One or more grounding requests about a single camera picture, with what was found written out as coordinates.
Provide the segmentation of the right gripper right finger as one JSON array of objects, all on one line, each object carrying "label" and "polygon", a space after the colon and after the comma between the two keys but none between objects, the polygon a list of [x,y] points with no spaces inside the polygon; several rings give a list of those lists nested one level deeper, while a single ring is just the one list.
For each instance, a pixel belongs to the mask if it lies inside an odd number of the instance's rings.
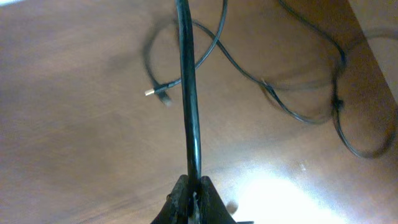
[{"label": "right gripper right finger", "polygon": [[236,224],[208,176],[200,179],[198,209],[202,224]]}]

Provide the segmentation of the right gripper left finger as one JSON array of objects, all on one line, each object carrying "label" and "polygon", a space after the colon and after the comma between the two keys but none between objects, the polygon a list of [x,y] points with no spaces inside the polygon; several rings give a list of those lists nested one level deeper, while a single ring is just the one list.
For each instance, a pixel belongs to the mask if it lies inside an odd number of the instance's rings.
[{"label": "right gripper left finger", "polygon": [[181,175],[151,224],[187,224],[188,204],[188,176]]}]

